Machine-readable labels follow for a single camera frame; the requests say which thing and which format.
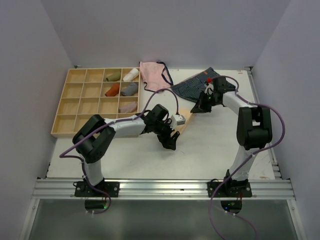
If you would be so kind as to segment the beige underwear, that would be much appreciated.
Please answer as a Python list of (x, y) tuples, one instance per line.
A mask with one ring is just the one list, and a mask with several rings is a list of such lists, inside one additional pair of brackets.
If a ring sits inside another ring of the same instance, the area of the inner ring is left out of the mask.
[(194, 113), (191, 113), (191, 109), (188, 108), (180, 108), (179, 114), (185, 118), (185, 123), (182, 125), (178, 125), (171, 135), (173, 135), (175, 132), (179, 132), (180, 135), (182, 135), (188, 125), (193, 121), (193, 118), (195, 116)]

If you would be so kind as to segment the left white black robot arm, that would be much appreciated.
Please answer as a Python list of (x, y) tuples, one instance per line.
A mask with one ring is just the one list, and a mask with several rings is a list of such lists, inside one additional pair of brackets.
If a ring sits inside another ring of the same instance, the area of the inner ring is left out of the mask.
[(185, 123), (185, 117), (179, 113), (169, 117), (169, 111), (161, 104), (127, 118), (107, 119), (99, 114), (90, 117), (72, 139), (76, 151), (84, 158), (87, 192), (95, 197), (103, 193), (101, 158), (113, 139), (154, 133), (163, 148), (174, 151), (180, 136), (176, 128)]

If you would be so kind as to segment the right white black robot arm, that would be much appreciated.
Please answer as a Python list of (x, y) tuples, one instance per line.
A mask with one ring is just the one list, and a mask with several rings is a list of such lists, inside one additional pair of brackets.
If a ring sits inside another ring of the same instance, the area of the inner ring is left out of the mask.
[(242, 98), (239, 83), (235, 81), (236, 87), (232, 87), (227, 79), (234, 80), (226, 75), (209, 78), (190, 112), (210, 113), (212, 107), (223, 106), (237, 115), (238, 151), (222, 185), (223, 192), (232, 197), (241, 190), (240, 183), (248, 180), (256, 156), (271, 142), (273, 132), (270, 109)]

